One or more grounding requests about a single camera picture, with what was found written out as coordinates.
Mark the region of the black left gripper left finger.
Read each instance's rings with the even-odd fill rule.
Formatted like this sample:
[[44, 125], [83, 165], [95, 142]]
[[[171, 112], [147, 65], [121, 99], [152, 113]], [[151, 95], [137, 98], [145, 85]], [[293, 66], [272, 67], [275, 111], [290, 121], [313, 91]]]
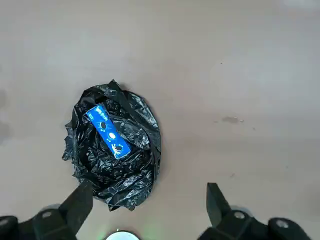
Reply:
[[75, 240], [93, 208], [93, 188], [81, 183], [58, 208], [46, 208], [27, 221], [0, 217], [2, 240]]

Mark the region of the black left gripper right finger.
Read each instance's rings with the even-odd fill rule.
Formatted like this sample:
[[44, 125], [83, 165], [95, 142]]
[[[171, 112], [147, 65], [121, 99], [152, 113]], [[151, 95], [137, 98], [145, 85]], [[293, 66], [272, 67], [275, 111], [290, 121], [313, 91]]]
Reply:
[[216, 183], [206, 185], [206, 211], [211, 222], [199, 240], [311, 240], [296, 222], [273, 217], [267, 224], [232, 209]]

